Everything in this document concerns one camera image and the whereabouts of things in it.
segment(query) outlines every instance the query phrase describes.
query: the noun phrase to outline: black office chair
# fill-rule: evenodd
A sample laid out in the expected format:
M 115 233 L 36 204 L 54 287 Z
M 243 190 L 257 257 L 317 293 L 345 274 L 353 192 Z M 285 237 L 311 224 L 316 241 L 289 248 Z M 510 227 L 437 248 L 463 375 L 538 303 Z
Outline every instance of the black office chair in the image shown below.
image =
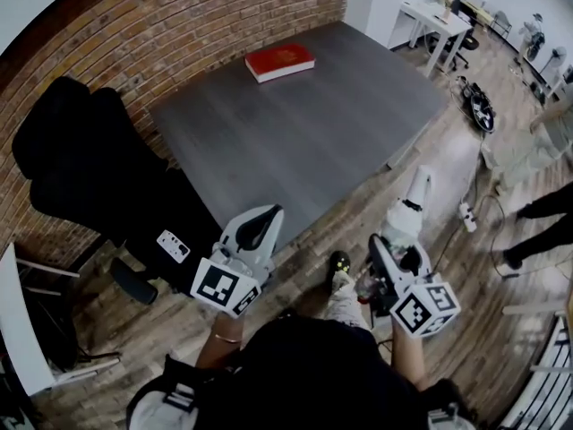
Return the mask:
M 181 170 L 167 170 L 137 134 L 117 92 L 61 77 L 38 99 L 14 136 L 13 155 L 31 179 L 32 206 L 124 245 L 146 269 L 115 259 L 111 271 L 132 297 L 153 302 L 148 280 L 187 293 L 199 261 L 221 235 Z M 168 230 L 189 248 L 177 263 L 157 243 Z
M 460 48 L 467 49 L 468 51 L 475 51 L 480 46 L 479 41 L 474 38 L 474 28 L 475 28 L 475 25 L 477 24 L 477 15 L 475 14 L 475 12 L 471 8 L 463 5 L 462 0 L 454 0 L 454 2 L 451 5 L 451 11 L 455 15 L 459 15 L 459 13 L 462 12 L 462 13 L 466 14 L 467 16 L 469 16 L 470 25 L 472 26 L 472 29 L 467 31 L 466 36 L 464 37 L 464 40 L 462 41 L 462 44 L 460 45 Z M 448 40 L 448 43 L 446 44 L 446 47 L 444 48 L 447 52 L 451 52 L 451 50 L 453 49 L 454 43 L 456 42 L 456 38 L 457 37 L 452 37 Z M 456 56 L 454 57 L 454 66 L 453 66 L 454 72 L 458 69 L 458 62 L 457 62 L 458 57 L 462 61 L 464 61 L 465 68 L 469 68 L 469 62 L 458 50 L 458 52 L 456 53 Z

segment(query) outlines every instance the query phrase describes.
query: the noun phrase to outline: person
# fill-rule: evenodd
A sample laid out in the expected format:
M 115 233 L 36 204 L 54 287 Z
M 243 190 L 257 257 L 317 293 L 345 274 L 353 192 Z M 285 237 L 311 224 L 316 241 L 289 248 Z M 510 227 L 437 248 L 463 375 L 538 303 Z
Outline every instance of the person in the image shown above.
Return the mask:
M 396 322 L 392 366 L 384 362 L 349 270 L 348 255 L 334 253 L 323 320 L 288 312 L 259 329 L 243 350 L 244 318 L 219 314 L 196 367 L 168 358 L 163 376 L 132 400 L 127 427 L 415 430 L 431 425 L 430 412 L 451 424 L 446 428 L 472 429 L 455 385 L 431 386 L 422 341 Z M 173 406 L 165 409 L 166 403 Z
M 524 22 L 523 27 L 519 29 L 519 35 L 523 35 L 523 41 L 521 42 L 517 57 L 513 59 L 517 65 L 521 66 L 523 64 L 534 35 L 541 31 L 541 22 L 543 22 L 542 15 L 535 13 L 534 19 L 531 22 Z
M 565 88 L 565 98 L 547 107 L 529 126 L 529 132 L 516 131 L 512 145 L 494 154 L 487 145 L 482 155 L 487 168 L 499 178 L 499 194 L 528 179 L 559 160 L 573 143 L 573 84 Z
M 505 263 L 516 271 L 529 256 L 548 252 L 559 245 L 573 244 L 573 183 L 526 205 L 517 212 L 517 218 L 540 219 L 561 213 L 565 216 L 543 233 L 504 250 Z

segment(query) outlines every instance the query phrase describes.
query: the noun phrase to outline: black pants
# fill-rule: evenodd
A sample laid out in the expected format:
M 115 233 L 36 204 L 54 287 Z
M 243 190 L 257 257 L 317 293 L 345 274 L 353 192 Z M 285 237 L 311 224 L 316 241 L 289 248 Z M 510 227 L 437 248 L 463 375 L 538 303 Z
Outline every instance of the black pants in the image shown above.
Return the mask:
M 527 219 L 540 219 L 561 213 L 567 215 L 543 233 L 509 249 L 508 258 L 518 262 L 533 254 L 552 250 L 558 245 L 573 244 L 573 183 L 528 204 L 521 211 Z

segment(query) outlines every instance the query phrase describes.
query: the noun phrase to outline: brick wall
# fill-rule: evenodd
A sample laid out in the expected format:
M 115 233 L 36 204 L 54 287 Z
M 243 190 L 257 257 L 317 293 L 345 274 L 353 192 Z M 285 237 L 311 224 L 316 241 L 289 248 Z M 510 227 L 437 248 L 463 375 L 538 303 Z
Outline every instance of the brick wall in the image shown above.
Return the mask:
M 0 58 L 0 247 L 67 267 L 97 234 L 35 211 L 15 165 L 22 119 L 60 75 L 120 91 L 133 123 L 172 158 L 149 108 L 192 77 L 269 43 L 342 19 L 346 0 L 57 0 Z

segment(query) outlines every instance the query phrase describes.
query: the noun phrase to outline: gray table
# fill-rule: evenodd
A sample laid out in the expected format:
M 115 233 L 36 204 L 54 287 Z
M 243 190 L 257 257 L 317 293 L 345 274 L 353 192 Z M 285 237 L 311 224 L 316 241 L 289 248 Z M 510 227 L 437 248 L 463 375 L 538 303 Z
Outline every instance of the gray table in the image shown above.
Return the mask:
M 193 187 L 223 228 L 278 203 L 289 243 L 405 148 L 445 106 L 414 67 L 343 22 L 281 41 L 313 70 L 258 84 L 237 59 L 151 110 Z

